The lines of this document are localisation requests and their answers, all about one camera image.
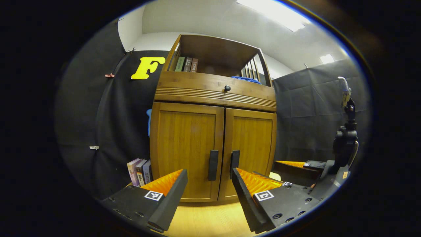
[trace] cabinet door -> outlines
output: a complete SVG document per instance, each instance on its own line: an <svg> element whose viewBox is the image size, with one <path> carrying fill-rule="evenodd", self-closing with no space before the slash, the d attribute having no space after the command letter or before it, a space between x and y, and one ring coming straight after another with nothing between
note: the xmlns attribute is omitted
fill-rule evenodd
<svg viewBox="0 0 421 237"><path fill-rule="evenodd" d="M153 178L187 169L189 181L181 202L216 201L223 139L223 107L155 102L150 127ZM218 150L214 181L208 180L211 150Z"/></svg>
<svg viewBox="0 0 421 237"><path fill-rule="evenodd" d="M218 200L237 198L230 179L231 154L240 151L238 167L269 176L276 143L276 114L226 109L224 158Z"/></svg>

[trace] black curtain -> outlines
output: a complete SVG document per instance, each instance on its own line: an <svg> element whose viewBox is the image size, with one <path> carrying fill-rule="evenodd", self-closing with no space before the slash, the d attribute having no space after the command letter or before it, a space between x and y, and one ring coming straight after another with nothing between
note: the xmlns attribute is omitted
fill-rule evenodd
<svg viewBox="0 0 421 237"><path fill-rule="evenodd" d="M163 65L146 80L132 80L131 75L141 57L168 55L168 51L126 53L116 21L74 56L60 79L54 106L54 128L65 164L97 199L130 182L129 161L149 158L146 110L152 108ZM115 77L105 77L111 73Z"/></svg>
<svg viewBox="0 0 421 237"><path fill-rule="evenodd" d="M336 131L347 116L340 107L342 76L352 90L355 102L359 151L371 133L371 96L364 77L348 59L297 71L273 81L277 103L277 144L274 160L327 161L332 153Z"/></svg>

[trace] cabinet door handle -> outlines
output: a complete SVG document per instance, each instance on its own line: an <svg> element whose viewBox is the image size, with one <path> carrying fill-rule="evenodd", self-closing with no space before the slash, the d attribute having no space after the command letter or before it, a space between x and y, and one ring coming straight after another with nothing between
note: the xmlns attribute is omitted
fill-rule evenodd
<svg viewBox="0 0 421 237"><path fill-rule="evenodd" d="M218 150L211 150L209 155L208 180L216 180L216 170L218 169Z"/></svg>
<svg viewBox="0 0 421 237"><path fill-rule="evenodd" d="M231 167L229 172L229 179L232 179L232 174L234 173L232 170L234 168L238 168L238 163L240 162L240 150L234 150L231 153Z"/></svg>

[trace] book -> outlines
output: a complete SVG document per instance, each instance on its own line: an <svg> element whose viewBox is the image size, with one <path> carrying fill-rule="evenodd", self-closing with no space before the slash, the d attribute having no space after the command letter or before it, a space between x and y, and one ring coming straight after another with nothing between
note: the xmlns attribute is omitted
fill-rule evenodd
<svg viewBox="0 0 421 237"><path fill-rule="evenodd" d="M184 65L184 72L189 72L191 65L192 65L192 58L187 58L186 64Z"/></svg>
<svg viewBox="0 0 421 237"><path fill-rule="evenodd" d="M140 163L138 163L136 165L136 174L137 174L137 178L139 179L139 187L142 187L143 185L145 185L145 179L143 177L143 165L146 163L146 160L143 159Z"/></svg>
<svg viewBox="0 0 421 237"><path fill-rule="evenodd" d="M176 72L181 72L181 70L183 69L183 63L184 63L184 59L185 57L179 57L179 60L177 62L177 66L176 66Z"/></svg>
<svg viewBox="0 0 421 237"><path fill-rule="evenodd" d="M197 71L198 62L199 62L199 59L192 60L192 69L190 70L192 73L195 73Z"/></svg>
<svg viewBox="0 0 421 237"><path fill-rule="evenodd" d="M132 180L132 184L134 186L139 186L139 179L136 175L136 165L139 164L142 161L142 159L137 158L135 160L132 160L131 162L127 163L127 168L129 170L130 179Z"/></svg>
<svg viewBox="0 0 421 237"><path fill-rule="evenodd" d="M152 167L151 167L151 160L148 160L143 165L143 176L145 177L145 184L152 182Z"/></svg>

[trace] yellow letter f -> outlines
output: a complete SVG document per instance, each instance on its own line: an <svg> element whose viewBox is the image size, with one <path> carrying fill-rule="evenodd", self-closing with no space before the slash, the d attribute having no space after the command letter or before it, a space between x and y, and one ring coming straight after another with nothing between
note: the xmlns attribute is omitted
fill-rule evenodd
<svg viewBox="0 0 421 237"><path fill-rule="evenodd" d="M148 79L148 69L150 73L153 73L159 64L164 64L165 58L163 57L142 57L140 58L140 64L137 71L131 76L134 80L145 80Z"/></svg>

